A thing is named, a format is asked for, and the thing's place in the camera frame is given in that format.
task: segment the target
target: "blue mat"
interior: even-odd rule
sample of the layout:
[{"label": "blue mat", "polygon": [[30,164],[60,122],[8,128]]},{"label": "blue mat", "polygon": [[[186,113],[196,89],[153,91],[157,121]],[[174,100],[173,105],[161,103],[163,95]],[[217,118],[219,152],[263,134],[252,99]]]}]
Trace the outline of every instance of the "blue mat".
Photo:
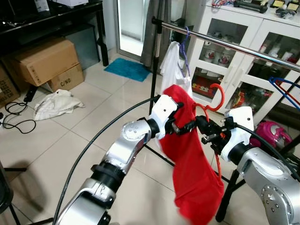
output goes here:
[{"label": "blue mat", "polygon": [[105,71],[143,82],[150,73],[143,64],[117,58]]}]

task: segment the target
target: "white fabric on floor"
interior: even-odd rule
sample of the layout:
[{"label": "white fabric on floor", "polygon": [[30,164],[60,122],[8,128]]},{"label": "white fabric on floor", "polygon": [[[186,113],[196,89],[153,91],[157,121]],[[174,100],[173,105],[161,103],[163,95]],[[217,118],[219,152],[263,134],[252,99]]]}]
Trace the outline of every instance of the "white fabric on floor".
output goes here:
[{"label": "white fabric on floor", "polygon": [[85,106],[79,99],[73,97],[70,91],[58,89],[36,104],[34,120],[45,120],[64,113],[72,113],[76,107]]},{"label": "white fabric on floor", "polygon": [[163,76],[161,84],[161,94],[165,89],[176,84],[182,87],[188,95],[192,98],[192,81],[191,77],[182,75],[179,58],[179,43],[173,41],[170,43],[167,53],[165,54],[164,60],[160,65],[160,73]]}]

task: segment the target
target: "pink object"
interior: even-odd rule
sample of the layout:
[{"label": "pink object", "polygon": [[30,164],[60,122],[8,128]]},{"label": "pink object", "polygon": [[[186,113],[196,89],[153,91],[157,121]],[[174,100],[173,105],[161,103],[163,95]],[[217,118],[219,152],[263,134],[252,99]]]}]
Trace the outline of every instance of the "pink object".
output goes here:
[{"label": "pink object", "polygon": [[[292,141],[285,129],[273,121],[261,122],[255,132],[278,151]],[[254,137],[250,139],[250,144],[255,147],[261,147],[262,145]]]}]

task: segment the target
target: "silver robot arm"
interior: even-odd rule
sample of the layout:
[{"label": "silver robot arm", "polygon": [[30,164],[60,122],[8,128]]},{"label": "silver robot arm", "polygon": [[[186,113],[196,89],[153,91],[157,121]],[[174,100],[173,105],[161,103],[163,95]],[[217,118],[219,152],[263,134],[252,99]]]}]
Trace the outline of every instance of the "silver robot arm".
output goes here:
[{"label": "silver robot arm", "polygon": [[88,178],[59,216],[57,225],[108,225],[116,192],[136,155],[151,138],[165,136],[169,117],[179,106],[162,95],[152,108],[149,119],[125,124],[121,135],[109,148],[99,165],[92,167]]},{"label": "silver robot arm", "polygon": [[[250,107],[232,109],[225,114],[236,122],[253,130]],[[291,176],[290,170],[279,160],[260,148],[249,147],[250,134],[240,128],[231,130],[231,137],[221,152],[225,161],[237,165],[237,171],[258,194],[270,225],[300,224],[300,182]]]}]

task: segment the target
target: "black cord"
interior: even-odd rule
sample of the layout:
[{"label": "black cord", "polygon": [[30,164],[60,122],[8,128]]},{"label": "black cord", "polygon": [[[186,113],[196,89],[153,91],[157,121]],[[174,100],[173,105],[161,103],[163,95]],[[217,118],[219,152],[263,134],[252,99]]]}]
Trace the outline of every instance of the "black cord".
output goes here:
[{"label": "black cord", "polygon": [[61,195],[60,195],[60,199],[59,199],[59,202],[57,204],[57,207],[56,207],[56,210],[55,210],[55,214],[54,214],[54,217],[53,217],[53,225],[55,225],[57,219],[58,219],[58,214],[60,212],[60,208],[61,208],[61,204],[62,204],[62,201],[64,199],[64,196],[66,194],[66,191],[67,191],[67,188],[68,188],[68,185],[69,185],[69,182],[71,180],[71,177],[73,175],[73,172],[77,166],[77,164],[79,163],[79,161],[81,160],[81,158],[83,157],[83,155],[85,154],[85,152],[88,150],[88,148],[92,145],[92,143],[104,132],[106,131],[106,129],[108,129],[114,122],[116,122],[118,119],[120,119],[122,116],[124,116],[125,114],[127,114],[128,112],[130,112],[131,110],[135,109],[136,107],[139,107],[140,105],[143,105],[149,101],[155,101],[157,100],[158,96],[156,97],[153,97],[153,98],[149,98],[147,100],[144,100],[132,107],[130,107],[129,109],[127,109],[126,111],[122,112],[119,116],[117,116],[116,118],[114,118],[112,121],[110,121],[104,128],[102,128],[92,139],[91,141],[85,146],[85,148],[83,149],[83,151],[80,153],[80,155],[78,156],[78,158],[76,159],[76,161],[74,162],[68,176],[67,176],[67,179],[66,179],[66,183],[64,185],[64,188],[61,192]]},{"label": "black cord", "polygon": [[[23,109],[21,109],[21,110],[19,110],[19,111],[17,111],[17,112],[12,112],[12,111],[10,111],[10,109],[12,108],[12,107],[14,107],[14,106],[16,106],[16,105],[18,105],[18,106],[20,106],[20,107],[23,107]],[[5,105],[5,110],[6,110],[6,112],[8,112],[9,113],[9,115],[7,115],[6,117],[4,117],[4,119],[3,119],[3,122],[2,122],[2,125],[3,125],[3,127],[5,128],[5,129],[12,129],[12,128],[17,128],[22,134],[28,134],[28,133],[30,133],[31,131],[33,131],[35,128],[36,128],[36,126],[37,126],[37,123],[34,121],[34,120],[23,120],[23,121],[21,121],[21,122],[19,122],[19,123],[17,123],[17,124],[10,124],[10,123],[6,123],[5,122],[5,120],[9,117],[9,116],[11,116],[11,115],[15,115],[15,116],[19,116],[19,115],[21,115],[21,113],[22,112],[24,112],[26,109],[27,109],[27,102],[26,103],[19,103],[19,102],[10,102],[10,103],[7,103],[6,105]],[[30,130],[30,131],[27,131],[27,132],[23,132],[19,127],[18,127],[18,125],[20,125],[20,124],[22,124],[22,123],[25,123],[25,122],[33,122],[33,128]]]},{"label": "black cord", "polygon": [[291,171],[291,173],[294,175],[294,177],[300,182],[300,176],[297,174],[297,172],[293,169],[293,167],[287,162],[287,160],[275,149],[273,148],[272,145],[270,145],[266,140],[264,140],[262,137],[260,137],[257,133],[255,133],[254,131],[237,124],[236,125],[237,128],[240,128],[242,130],[247,131],[248,133],[252,134],[253,136],[255,136],[259,141],[261,141],[270,151],[272,151],[274,153],[275,156],[278,157],[278,159],[280,159],[282,161],[282,163],[284,165],[287,166],[287,168],[289,168],[289,170]]}]

